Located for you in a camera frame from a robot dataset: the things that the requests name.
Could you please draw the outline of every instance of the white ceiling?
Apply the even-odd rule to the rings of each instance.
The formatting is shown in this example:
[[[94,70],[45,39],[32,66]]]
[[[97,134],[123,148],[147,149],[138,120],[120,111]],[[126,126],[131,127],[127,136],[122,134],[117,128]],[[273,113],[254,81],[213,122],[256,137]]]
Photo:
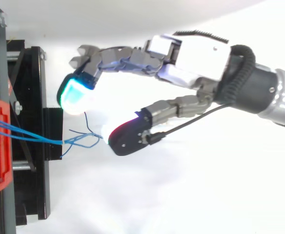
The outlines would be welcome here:
[[[32,40],[161,33],[263,0],[0,0],[8,35]]]

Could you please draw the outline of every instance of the metal rod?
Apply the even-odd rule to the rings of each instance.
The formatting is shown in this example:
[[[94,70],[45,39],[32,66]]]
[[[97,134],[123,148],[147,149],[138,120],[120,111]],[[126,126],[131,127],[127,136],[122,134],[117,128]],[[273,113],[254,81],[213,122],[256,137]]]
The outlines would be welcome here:
[[[13,161],[12,168],[14,171],[30,170],[30,164],[27,161]]]
[[[7,52],[7,61],[14,62],[18,60],[20,51]]]

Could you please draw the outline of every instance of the silver metal arm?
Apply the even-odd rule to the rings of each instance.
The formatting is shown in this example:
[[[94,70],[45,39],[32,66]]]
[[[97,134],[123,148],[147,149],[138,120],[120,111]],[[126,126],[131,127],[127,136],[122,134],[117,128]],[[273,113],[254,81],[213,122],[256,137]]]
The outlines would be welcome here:
[[[194,117],[203,114],[211,103],[209,98],[200,99],[195,95],[188,95],[174,100],[160,100],[146,109],[152,115],[152,126],[156,126],[172,117]]]

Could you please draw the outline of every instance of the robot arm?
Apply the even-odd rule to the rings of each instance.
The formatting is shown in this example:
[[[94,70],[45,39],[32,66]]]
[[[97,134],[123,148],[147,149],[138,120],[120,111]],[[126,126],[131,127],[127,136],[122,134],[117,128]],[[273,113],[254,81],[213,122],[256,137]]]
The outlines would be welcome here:
[[[171,117],[200,115],[189,123],[204,117],[211,112],[206,110],[212,102],[222,104],[218,109],[231,106],[285,125],[285,71],[256,64],[250,48],[230,47],[227,40],[212,34],[193,31],[155,36],[144,48],[84,45],[79,53],[70,62],[76,71],[64,79],[57,94],[58,103],[71,114],[87,109],[83,100],[103,71],[155,76],[197,91],[193,96],[157,101],[127,122],[106,129],[117,155],[160,141],[168,133],[151,134],[150,129]]]

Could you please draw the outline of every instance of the black cylindrical joint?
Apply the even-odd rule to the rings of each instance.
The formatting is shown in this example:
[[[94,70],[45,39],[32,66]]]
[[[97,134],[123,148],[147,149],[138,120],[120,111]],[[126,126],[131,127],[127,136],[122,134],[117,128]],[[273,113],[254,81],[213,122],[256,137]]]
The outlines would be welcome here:
[[[241,68],[242,62],[242,57],[231,56],[228,68],[219,85],[220,91],[235,77]],[[233,107],[253,114],[265,110],[274,99],[277,84],[278,81],[275,73],[256,66],[240,90]]]

